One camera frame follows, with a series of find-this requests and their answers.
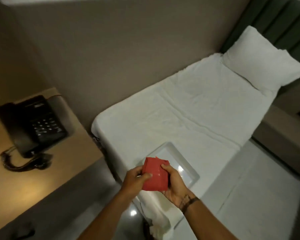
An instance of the person's left hand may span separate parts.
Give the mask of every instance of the person's left hand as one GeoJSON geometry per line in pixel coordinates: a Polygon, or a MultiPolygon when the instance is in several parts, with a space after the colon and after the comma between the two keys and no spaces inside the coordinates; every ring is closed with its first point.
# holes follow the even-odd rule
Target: person's left hand
{"type": "Polygon", "coordinates": [[[152,177],[152,174],[150,173],[141,175],[141,172],[142,166],[137,166],[133,169],[130,169],[122,183],[120,193],[127,197],[130,201],[132,201],[139,194],[144,182],[152,177]]]}

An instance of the folded red object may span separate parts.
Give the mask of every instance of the folded red object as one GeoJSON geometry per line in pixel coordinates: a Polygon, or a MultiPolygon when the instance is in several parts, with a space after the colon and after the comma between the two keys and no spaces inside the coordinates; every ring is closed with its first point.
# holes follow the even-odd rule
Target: folded red object
{"type": "Polygon", "coordinates": [[[142,189],[145,191],[168,190],[168,173],[161,164],[170,165],[169,161],[158,157],[146,157],[142,167],[142,174],[152,173],[152,177],[144,182],[142,189]]]}

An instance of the hanging bed sheet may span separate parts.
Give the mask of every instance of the hanging bed sheet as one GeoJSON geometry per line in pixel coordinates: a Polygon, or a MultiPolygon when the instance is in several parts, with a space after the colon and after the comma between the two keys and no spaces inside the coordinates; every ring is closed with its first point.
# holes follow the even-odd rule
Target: hanging bed sheet
{"type": "MultiPolygon", "coordinates": [[[[92,133],[122,180],[127,170],[171,141],[199,174],[191,190],[200,198],[248,141],[276,93],[263,95],[224,66],[221,56],[204,58],[95,118],[92,133]]],[[[152,233],[170,238],[183,217],[180,210],[159,192],[141,191],[138,198],[152,220],[152,233]]]]}

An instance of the wooden desk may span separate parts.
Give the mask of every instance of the wooden desk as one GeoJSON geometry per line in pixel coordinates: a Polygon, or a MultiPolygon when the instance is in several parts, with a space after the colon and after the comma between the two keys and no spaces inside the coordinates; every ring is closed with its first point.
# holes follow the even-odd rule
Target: wooden desk
{"type": "MultiPolygon", "coordinates": [[[[48,98],[58,94],[58,91],[50,88],[40,94],[48,98]]],[[[4,169],[0,160],[0,229],[72,177],[103,158],[67,103],[61,96],[57,98],[68,114],[73,134],[47,151],[53,154],[53,158],[52,165],[46,170],[10,172],[4,169]]],[[[0,153],[11,146],[13,144],[0,122],[0,153]]],[[[12,162],[15,165],[22,165],[26,160],[17,150],[12,152],[12,162]]]]}

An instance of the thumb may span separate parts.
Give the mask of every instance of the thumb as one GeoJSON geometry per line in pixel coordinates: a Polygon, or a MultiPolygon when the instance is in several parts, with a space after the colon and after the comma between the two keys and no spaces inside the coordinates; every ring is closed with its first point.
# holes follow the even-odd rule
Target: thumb
{"type": "Polygon", "coordinates": [[[161,164],[161,167],[167,171],[169,174],[172,174],[173,171],[175,170],[172,166],[170,165],[164,165],[164,164],[161,164]]]}
{"type": "Polygon", "coordinates": [[[139,177],[139,180],[142,181],[143,183],[145,181],[147,181],[149,178],[152,177],[152,174],[151,173],[145,173],[145,174],[142,174],[140,177],[139,177]]]}

